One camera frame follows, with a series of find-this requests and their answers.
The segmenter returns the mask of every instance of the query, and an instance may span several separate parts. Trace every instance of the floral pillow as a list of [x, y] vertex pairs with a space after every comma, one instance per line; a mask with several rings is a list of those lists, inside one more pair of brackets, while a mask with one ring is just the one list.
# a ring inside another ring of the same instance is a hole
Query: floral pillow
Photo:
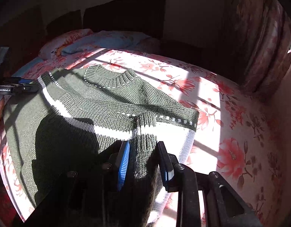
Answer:
[[91, 29], [74, 30], [64, 33], [46, 43], [39, 51], [38, 56], [43, 60], [54, 59], [61, 55], [61, 51], [64, 47], [90, 34], [93, 34]]

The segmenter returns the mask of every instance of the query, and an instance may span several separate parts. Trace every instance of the bed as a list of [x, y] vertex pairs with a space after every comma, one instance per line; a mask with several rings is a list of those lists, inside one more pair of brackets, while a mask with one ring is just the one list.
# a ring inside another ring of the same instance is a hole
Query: bed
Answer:
[[[114, 45], [118, 49], [103, 47], [111, 37], [121, 44]], [[183, 106], [199, 111], [196, 137], [186, 165], [200, 173], [220, 172], [264, 226], [272, 226], [281, 204], [284, 163], [277, 142], [277, 123], [269, 118], [268, 107], [243, 94], [237, 84], [222, 76], [152, 54], [159, 49], [156, 43], [139, 33], [98, 35], [89, 29], [72, 31], [44, 45], [39, 57], [14, 76], [37, 79], [56, 67], [74, 69], [97, 64], [116, 72], [133, 69]], [[25, 221], [35, 206], [19, 183], [20, 175], [13, 166], [3, 120], [0, 121], [0, 176], [17, 213]], [[176, 193], [170, 195], [157, 226], [175, 226], [177, 198]], [[202, 203], [201, 222], [205, 226]]]

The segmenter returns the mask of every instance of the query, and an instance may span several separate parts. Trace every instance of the blue fabric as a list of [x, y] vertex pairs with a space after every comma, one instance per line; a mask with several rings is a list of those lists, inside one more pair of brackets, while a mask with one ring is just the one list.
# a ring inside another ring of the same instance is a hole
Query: blue fabric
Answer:
[[91, 50], [95, 47], [125, 49], [128, 46], [136, 46], [141, 40], [148, 37], [148, 35], [142, 32], [101, 31], [76, 40], [74, 43], [63, 48], [61, 55], [66, 56], [84, 50]]
[[25, 64], [22, 68], [20, 68], [17, 72], [15, 72], [12, 76], [13, 77], [22, 77], [28, 70], [30, 70], [34, 65], [39, 62], [42, 62], [43, 59], [40, 57], [36, 57], [35, 59], [31, 60], [29, 63]]

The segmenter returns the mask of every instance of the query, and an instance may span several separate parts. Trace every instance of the green sweater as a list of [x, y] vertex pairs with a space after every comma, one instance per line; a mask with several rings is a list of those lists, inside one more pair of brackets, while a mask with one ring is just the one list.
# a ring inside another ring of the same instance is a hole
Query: green sweater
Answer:
[[54, 69], [40, 76], [38, 84], [37, 94], [12, 97], [4, 113], [16, 174], [30, 201], [38, 205], [62, 172], [94, 172], [107, 160], [104, 151], [114, 141], [129, 140], [124, 208], [130, 216], [125, 221], [128, 226], [146, 223], [157, 195], [157, 137], [169, 127], [177, 136], [182, 130], [195, 132], [198, 112], [132, 69]]

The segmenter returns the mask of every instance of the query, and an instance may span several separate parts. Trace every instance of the screw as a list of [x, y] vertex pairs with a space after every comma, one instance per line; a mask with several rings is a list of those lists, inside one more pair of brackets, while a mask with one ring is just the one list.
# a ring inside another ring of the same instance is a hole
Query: screw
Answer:
[[184, 165], [183, 164], [176, 164], [175, 167], [178, 169], [178, 170], [183, 170], [184, 169]]
[[75, 172], [75, 171], [67, 172], [67, 177], [75, 177], [76, 175], [77, 175], [77, 172]]
[[214, 178], [218, 178], [219, 177], [219, 173], [218, 172], [210, 172], [210, 175]]
[[112, 165], [111, 165], [110, 163], [103, 163], [102, 166], [101, 166], [101, 168], [102, 168], [103, 170], [108, 170], [108, 169], [110, 169], [111, 167], [112, 167]]

